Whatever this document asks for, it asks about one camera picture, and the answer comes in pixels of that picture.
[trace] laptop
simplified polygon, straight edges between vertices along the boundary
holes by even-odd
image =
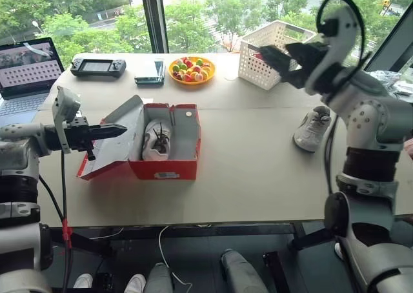
[[[31,122],[63,71],[52,38],[0,46],[0,127]]]

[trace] laptop screen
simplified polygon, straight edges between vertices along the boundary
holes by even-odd
[[[5,99],[47,92],[63,70],[51,38],[0,46],[0,93]]]

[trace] sneaker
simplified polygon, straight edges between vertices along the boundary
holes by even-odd
[[[142,158],[144,161],[166,161],[170,155],[172,126],[166,119],[149,122],[145,130]]]
[[[341,246],[339,243],[334,244],[334,253],[336,256],[343,261],[343,253],[341,252]]]
[[[133,275],[125,288],[125,293],[142,293],[146,285],[145,277],[141,274]]]
[[[306,151],[315,152],[320,147],[330,123],[330,109],[325,106],[315,107],[297,128],[294,133],[294,142]]]
[[[82,274],[76,279],[73,288],[91,288],[92,283],[93,277],[91,274]]]

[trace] plastic bag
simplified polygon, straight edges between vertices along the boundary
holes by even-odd
[[[376,78],[389,92],[394,92],[393,85],[400,80],[401,74],[399,72],[390,72],[388,70],[376,70],[369,72],[370,76]]]

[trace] laptop keyboard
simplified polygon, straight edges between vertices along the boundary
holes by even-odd
[[[28,97],[11,99],[5,101],[0,106],[0,116],[5,116],[7,114],[16,114],[18,112],[37,110],[37,108],[45,101],[46,97]]]

